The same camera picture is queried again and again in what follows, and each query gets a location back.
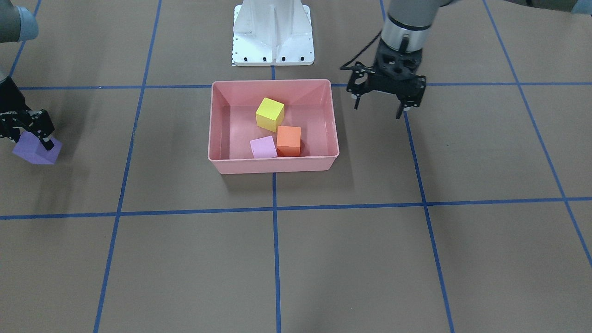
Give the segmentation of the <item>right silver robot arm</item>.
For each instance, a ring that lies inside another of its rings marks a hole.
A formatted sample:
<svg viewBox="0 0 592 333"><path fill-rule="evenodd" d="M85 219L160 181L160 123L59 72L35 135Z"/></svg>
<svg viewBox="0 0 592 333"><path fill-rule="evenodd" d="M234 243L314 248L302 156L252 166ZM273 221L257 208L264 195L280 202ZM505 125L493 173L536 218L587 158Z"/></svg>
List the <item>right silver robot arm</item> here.
<svg viewBox="0 0 592 333"><path fill-rule="evenodd" d="M0 42L23 42L38 34L38 23L30 10L14 6L10 0L0 2ZM19 87L5 72L1 72L0 78L0 113L1 137L18 143L24 130L34 135L44 149L52 150L55 146L50 139L55 127L47 110L28 107Z"/></svg>

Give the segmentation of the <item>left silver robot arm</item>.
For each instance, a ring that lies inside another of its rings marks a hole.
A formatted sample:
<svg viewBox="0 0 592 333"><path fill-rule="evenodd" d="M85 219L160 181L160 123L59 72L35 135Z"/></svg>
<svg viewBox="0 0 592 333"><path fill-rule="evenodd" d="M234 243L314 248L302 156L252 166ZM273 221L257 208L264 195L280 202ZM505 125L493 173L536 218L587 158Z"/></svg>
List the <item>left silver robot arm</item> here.
<svg viewBox="0 0 592 333"><path fill-rule="evenodd" d="M440 8L451 0L392 0L380 32L372 65L366 66L355 56L342 65L351 71L346 89L355 99L357 109L361 97L373 91L389 93L398 98L396 118L410 108L419 107L426 90L425 76L417 74L429 31Z"/></svg>

